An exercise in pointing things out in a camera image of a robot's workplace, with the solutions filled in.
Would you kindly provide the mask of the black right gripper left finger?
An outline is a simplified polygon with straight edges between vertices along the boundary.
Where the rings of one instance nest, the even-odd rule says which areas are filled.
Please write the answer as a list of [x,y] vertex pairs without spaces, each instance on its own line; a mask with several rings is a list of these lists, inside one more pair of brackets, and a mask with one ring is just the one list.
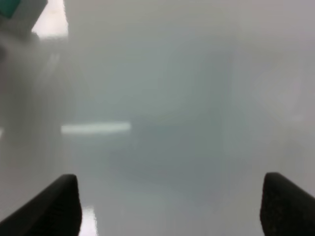
[[82,223],[77,176],[65,174],[0,222],[2,236],[77,236]]

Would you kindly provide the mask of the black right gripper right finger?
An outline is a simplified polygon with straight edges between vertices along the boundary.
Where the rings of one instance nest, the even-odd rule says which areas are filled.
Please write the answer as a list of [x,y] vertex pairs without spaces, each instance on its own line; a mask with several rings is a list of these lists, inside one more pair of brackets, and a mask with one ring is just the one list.
[[315,198],[280,173],[264,177],[259,216],[266,236],[315,234]]

